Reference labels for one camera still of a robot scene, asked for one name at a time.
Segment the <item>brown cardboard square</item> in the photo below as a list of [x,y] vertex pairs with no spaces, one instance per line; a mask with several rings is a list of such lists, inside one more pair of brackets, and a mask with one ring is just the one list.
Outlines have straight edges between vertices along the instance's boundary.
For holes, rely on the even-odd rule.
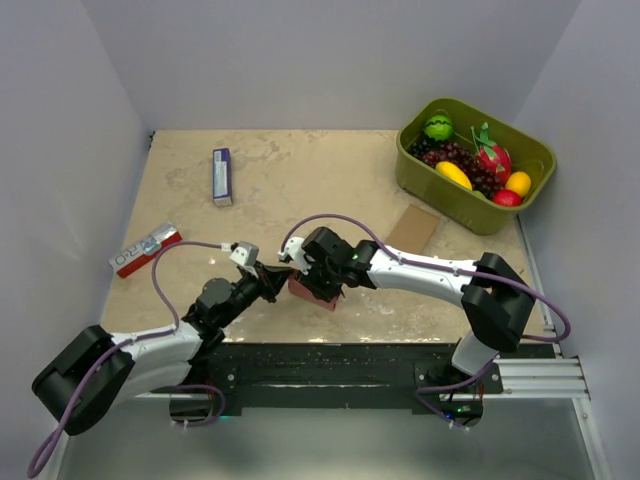
[[409,205],[385,243],[403,252],[422,255],[439,221],[439,217]]

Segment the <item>red and white package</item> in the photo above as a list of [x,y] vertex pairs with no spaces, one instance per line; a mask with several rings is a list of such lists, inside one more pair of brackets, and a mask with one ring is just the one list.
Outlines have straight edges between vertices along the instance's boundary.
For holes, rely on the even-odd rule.
[[125,278],[153,260],[164,247],[178,243],[180,240],[182,237],[178,229],[170,222],[166,222],[142,240],[122,250],[109,260],[109,263],[119,276]]

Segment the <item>gray wall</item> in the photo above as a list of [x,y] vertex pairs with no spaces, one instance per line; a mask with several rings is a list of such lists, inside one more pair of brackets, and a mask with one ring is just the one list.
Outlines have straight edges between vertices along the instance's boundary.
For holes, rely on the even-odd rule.
[[553,146],[558,172],[530,214],[545,290],[575,330],[617,478],[638,478],[640,4],[584,0],[516,125]]
[[146,150],[77,0],[0,8],[0,478],[25,478],[54,421],[34,376],[94,323]]
[[152,128],[399,128],[457,96],[515,118],[579,0],[83,0]]

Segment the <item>green plastic basket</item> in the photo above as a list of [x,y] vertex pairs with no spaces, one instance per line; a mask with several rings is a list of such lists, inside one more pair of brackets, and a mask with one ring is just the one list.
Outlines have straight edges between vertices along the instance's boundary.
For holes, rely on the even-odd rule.
[[[471,127],[476,131],[489,123],[491,139],[511,155],[512,171],[523,171],[531,177],[531,190],[517,207],[503,207],[449,180],[409,155],[407,149],[418,138],[427,120],[436,114],[451,118],[452,140],[475,151]],[[556,159],[549,148],[513,127],[454,98],[438,98],[429,103],[409,124],[398,132],[396,180],[401,188],[420,197],[442,213],[453,218],[477,235],[498,232],[538,196],[556,169]]]

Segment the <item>purple box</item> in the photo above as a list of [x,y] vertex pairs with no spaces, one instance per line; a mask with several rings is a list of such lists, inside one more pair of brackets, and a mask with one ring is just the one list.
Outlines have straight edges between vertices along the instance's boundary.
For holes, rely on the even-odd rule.
[[213,151],[213,204],[225,207],[231,201],[231,154],[228,148]]

